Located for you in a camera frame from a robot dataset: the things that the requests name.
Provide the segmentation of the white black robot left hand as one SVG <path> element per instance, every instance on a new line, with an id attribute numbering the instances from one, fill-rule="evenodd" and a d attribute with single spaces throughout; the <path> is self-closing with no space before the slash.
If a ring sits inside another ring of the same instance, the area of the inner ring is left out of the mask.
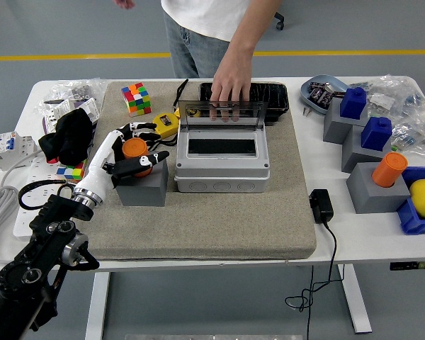
<path id="1" fill-rule="evenodd" d="M 141 129 L 153 130 L 155 124 L 132 122 L 107 134 L 90 161 L 87 174 L 75 185 L 72 200 L 84 205 L 101 205 L 121 178 L 150 170 L 169 156 L 168 151 L 160 151 L 126 159 L 122 146 Z"/>

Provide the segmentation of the person's left hand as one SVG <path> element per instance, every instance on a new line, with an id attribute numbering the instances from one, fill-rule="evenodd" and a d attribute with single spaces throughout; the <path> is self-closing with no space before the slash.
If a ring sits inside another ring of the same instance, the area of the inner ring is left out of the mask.
<path id="1" fill-rule="evenodd" d="M 215 72 L 211 87 L 212 103 L 249 102 L 252 55 L 227 53 Z"/>

